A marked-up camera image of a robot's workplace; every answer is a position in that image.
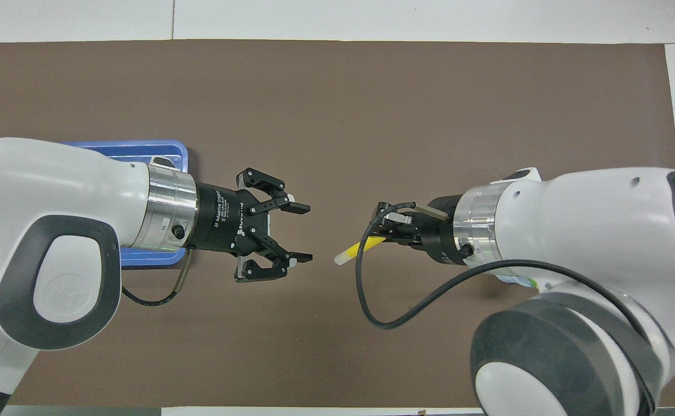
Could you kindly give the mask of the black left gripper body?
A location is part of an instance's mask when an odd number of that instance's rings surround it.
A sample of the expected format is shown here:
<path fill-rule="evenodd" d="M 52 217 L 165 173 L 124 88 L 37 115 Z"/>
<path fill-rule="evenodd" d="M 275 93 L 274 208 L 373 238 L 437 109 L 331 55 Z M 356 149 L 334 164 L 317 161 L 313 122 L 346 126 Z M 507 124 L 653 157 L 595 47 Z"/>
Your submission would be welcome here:
<path fill-rule="evenodd" d="M 266 213 L 252 215 L 258 201 L 247 190 L 230 190 L 206 183 L 196 184 L 196 248 L 247 256 L 262 252 L 265 245 L 251 234 L 251 229 L 266 230 Z"/>

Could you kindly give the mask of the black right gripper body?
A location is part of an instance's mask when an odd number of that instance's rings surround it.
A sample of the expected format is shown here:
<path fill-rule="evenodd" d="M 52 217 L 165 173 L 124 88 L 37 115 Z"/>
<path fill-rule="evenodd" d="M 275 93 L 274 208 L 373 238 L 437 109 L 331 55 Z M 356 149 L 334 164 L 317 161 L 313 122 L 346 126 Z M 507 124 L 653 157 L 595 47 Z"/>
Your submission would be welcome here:
<path fill-rule="evenodd" d="M 406 211 L 404 215 L 413 217 L 413 226 L 416 227 L 422 237 L 421 247 L 409 247 L 414 250 L 426 252 L 432 260 L 442 264 L 464 265 L 464 254 L 456 246 L 453 234 L 453 216 L 456 206 L 462 195 L 449 195 L 433 199 L 428 205 L 437 210 L 445 211 L 449 219 L 441 221 L 436 218 L 419 213 L 419 211 Z"/>

